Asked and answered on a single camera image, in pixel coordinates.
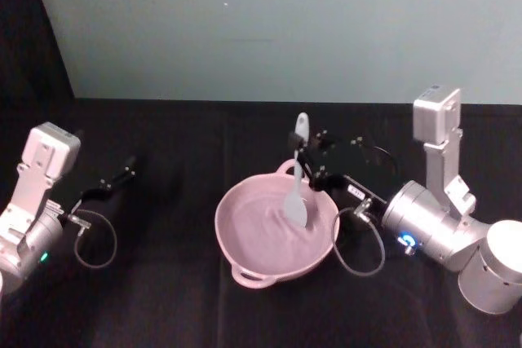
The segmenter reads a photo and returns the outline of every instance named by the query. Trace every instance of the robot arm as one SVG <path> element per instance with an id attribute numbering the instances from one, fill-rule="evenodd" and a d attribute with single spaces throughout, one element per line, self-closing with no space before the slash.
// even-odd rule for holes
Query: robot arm
<path id="1" fill-rule="evenodd" d="M 434 86 L 414 102 L 414 137 L 424 142 L 426 187 L 410 181 L 391 200 L 383 225 L 451 271 L 461 271 L 489 225 L 471 216 L 476 198 L 458 174 L 460 90 Z"/>
<path id="2" fill-rule="evenodd" d="M 0 215 L 2 293 L 18 289 L 62 233 L 64 212 L 49 200 L 55 183 L 76 160 L 80 139 L 46 122 L 33 128 L 18 164 L 18 182 Z"/>
<path id="3" fill-rule="evenodd" d="M 488 225 L 470 216 L 476 198 L 458 174 L 460 110 L 458 89 L 432 87 L 414 103 L 414 137 L 424 142 L 427 154 L 425 187 L 415 181 L 397 186 L 397 179 L 376 173 L 373 166 L 356 159 L 355 141 L 340 153 L 330 145 L 323 148 L 321 141 L 305 146 L 295 135 L 290 141 L 298 144 L 298 160 L 312 188 L 326 190 L 338 204 L 351 198 L 360 207 L 370 205 L 362 213 L 376 217 L 394 233 L 406 254 L 420 249 L 460 272 L 462 295 L 481 311 L 502 314 L 522 297 L 522 222 Z"/>

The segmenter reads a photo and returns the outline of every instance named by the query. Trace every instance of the white spoon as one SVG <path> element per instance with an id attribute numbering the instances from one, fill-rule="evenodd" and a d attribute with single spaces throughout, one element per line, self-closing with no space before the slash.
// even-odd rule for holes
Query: white spoon
<path id="1" fill-rule="evenodd" d="M 306 113 L 300 113 L 297 117 L 295 124 L 295 133 L 301 136 L 305 143 L 308 142 L 308 136 L 310 133 L 308 125 L 308 115 Z M 294 153 L 295 165 L 294 165 L 294 186 L 290 193 L 285 197 L 285 203 L 283 205 L 285 216 L 292 223 L 297 224 L 301 227 L 307 225 L 307 207 L 301 198 L 301 180 L 303 179 L 303 168 L 297 162 L 298 152 Z"/>

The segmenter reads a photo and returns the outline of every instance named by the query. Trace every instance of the pink plastic bowl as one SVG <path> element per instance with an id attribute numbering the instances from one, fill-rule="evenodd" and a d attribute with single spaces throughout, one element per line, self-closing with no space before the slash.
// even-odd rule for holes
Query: pink plastic bowl
<path id="1" fill-rule="evenodd" d="M 294 184 L 286 161 L 276 173 L 249 177 L 230 189 L 215 213 L 219 246 L 232 264 L 234 280 L 250 289 L 295 279 L 316 267 L 332 249 L 337 206 L 325 192 L 314 192 L 303 180 L 306 228 L 289 222 L 283 200 Z M 338 234 L 338 221 L 335 237 Z"/>

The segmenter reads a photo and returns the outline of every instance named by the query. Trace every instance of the light blue wall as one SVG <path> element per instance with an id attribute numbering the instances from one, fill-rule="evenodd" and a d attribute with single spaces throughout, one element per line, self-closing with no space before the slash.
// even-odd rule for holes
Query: light blue wall
<path id="1" fill-rule="evenodd" d="M 44 0 L 79 97 L 522 104 L 522 0 Z"/>

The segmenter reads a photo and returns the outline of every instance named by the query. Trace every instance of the black table surface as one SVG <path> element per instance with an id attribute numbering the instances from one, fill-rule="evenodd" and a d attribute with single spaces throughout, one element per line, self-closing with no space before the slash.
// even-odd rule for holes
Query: black table surface
<path id="1" fill-rule="evenodd" d="M 77 229 L 66 227 L 48 262 L 3 298 L 2 346 L 520 346 L 522 303 L 506 315 L 482 314 L 462 298 L 455 274 L 422 254 L 401 256 L 390 237 L 374 278 L 349 275 L 332 254 L 269 289 L 245 289 L 231 277 L 215 239 L 215 208 L 232 185 L 289 157 L 286 138 L 299 112 L 313 130 L 370 135 L 406 178 L 423 183 L 410 105 L 77 100 L 1 109 L 0 205 L 14 189 L 29 130 L 44 121 L 84 130 L 74 170 L 53 191 L 57 202 L 129 155 L 148 158 L 123 193 L 89 205 L 117 228 L 114 264 L 80 267 Z M 520 219 L 522 108 L 464 106 L 462 128 L 461 175 L 478 200 L 475 218 Z M 344 249 L 357 267 L 376 259 L 368 235 Z"/>

